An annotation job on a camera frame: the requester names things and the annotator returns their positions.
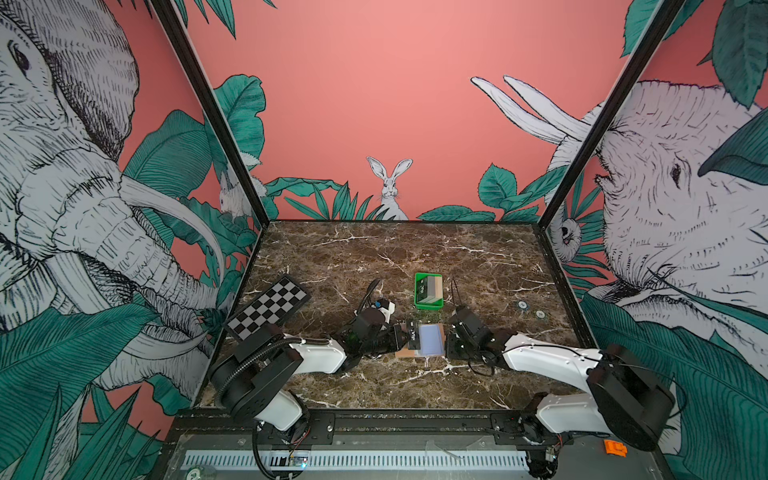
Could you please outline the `stack of credit cards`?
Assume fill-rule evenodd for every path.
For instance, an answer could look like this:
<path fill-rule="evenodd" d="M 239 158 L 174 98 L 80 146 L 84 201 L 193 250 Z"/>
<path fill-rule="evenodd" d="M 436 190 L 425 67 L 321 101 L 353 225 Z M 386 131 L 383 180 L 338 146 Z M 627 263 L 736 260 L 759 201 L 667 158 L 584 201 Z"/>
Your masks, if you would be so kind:
<path fill-rule="evenodd" d="M 443 281 L 440 275 L 427 275 L 420 280 L 419 302 L 433 304 L 443 299 Z"/>

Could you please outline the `checkerboard calibration plate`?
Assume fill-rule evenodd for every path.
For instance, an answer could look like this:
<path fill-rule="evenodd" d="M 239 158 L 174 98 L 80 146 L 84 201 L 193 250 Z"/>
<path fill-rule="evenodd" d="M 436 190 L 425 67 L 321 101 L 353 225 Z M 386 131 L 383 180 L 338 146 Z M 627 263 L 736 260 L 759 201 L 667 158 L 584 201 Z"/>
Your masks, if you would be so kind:
<path fill-rule="evenodd" d="M 230 316 L 224 328 L 236 341 L 242 342 L 264 324 L 284 326 L 310 299 L 310 292 L 285 274 Z"/>

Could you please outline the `green plastic tray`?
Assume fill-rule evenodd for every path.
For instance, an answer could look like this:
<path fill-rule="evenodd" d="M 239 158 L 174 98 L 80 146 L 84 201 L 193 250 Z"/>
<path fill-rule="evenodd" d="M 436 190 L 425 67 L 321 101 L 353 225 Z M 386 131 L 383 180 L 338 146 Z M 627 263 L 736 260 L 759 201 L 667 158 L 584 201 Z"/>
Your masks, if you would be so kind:
<path fill-rule="evenodd" d="M 414 306 L 419 310 L 440 310 L 444 306 L 443 278 L 440 274 L 416 273 Z"/>

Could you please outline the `tan leather card holder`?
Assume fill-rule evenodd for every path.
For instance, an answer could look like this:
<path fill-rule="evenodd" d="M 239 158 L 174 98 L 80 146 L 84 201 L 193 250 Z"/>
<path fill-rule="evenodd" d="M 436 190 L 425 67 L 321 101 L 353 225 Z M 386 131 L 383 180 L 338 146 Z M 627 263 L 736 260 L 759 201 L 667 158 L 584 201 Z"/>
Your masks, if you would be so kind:
<path fill-rule="evenodd" d="M 446 354 L 446 335 L 440 323 L 419 323 L 420 349 L 411 350 L 406 346 L 395 353 L 396 358 L 430 358 L 443 357 Z"/>

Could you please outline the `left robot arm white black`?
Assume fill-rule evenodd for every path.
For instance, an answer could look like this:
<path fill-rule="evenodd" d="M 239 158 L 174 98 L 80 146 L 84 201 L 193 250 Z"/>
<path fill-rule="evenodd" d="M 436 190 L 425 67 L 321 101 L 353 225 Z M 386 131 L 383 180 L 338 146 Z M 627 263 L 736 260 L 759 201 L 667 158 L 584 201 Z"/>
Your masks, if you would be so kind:
<path fill-rule="evenodd" d="M 394 310 L 386 300 L 359 308 L 327 339 L 287 336 L 276 326 L 260 328 L 213 367 L 209 382 L 216 390 L 215 401 L 233 420 L 269 424 L 285 443 L 297 442 L 310 429 L 310 414 L 285 385 L 298 375 L 341 374 L 364 358 L 402 350 L 410 335 L 405 326 L 390 320 Z"/>

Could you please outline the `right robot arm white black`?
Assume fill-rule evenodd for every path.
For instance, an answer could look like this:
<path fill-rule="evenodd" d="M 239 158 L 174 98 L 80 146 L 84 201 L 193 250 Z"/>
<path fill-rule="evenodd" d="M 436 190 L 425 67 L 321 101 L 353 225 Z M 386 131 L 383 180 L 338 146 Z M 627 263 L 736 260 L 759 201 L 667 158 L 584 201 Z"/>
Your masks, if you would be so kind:
<path fill-rule="evenodd" d="M 465 305 L 454 310 L 450 324 L 448 347 L 460 359 L 493 371 L 536 374 L 579 390 L 546 394 L 534 403 L 534 424 L 545 432 L 608 434 L 638 450 L 657 448 L 677 400 L 661 374 L 641 365 L 627 348 L 575 348 L 492 329 Z"/>

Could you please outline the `small green circuit board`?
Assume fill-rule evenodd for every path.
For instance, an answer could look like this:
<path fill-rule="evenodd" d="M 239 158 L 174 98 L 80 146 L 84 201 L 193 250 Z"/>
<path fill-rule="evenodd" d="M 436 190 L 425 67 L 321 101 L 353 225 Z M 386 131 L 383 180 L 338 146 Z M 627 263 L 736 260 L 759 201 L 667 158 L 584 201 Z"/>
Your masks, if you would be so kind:
<path fill-rule="evenodd" d="M 287 466 L 295 469 L 305 469 L 308 464 L 308 456 L 290 456 L 287 460 Z"/>

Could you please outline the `black mounting rail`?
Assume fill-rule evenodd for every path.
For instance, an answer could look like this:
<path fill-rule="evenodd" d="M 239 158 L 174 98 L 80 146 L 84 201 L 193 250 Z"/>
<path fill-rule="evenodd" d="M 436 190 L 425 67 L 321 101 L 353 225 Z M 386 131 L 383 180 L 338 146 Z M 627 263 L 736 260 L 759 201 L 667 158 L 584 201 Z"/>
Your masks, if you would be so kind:
<path fill-rule="evenodd" d="M 633 438 L 610 431 L 598 423 L 598 412 L 589 407 L 546 420 L 534 409 L 434 410 L 434 409 L 303 409 L 293 404 L 229 414 L 223 409 L 187 409 L 174 420 L 162 447 L 169 454 L 195 436 L 212 439 L 232 435 L 248 440 L 255 427 L 265 424 L 262 438 L 268 445 L 288 447 L 292 439 L 302 447 L 329 446 L 344 434 L 373 435 L 489 435 L 501 445 L 524 449 L 565 444 L 580 436 L 615 438 L 634 447 Z"/>

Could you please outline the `orange connector block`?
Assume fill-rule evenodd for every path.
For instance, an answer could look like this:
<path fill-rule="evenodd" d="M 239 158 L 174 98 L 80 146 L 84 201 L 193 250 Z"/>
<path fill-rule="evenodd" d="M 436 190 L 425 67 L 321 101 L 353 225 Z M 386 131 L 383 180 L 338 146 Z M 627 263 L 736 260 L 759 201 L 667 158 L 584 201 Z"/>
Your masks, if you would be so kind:
<path fill-rule="evenodd" d="M 628 448 L 624 443 L 615 440 L 604 439 L 603 445 L 607 455 L 613 455 L 622 458 L 627 457 Z"/>

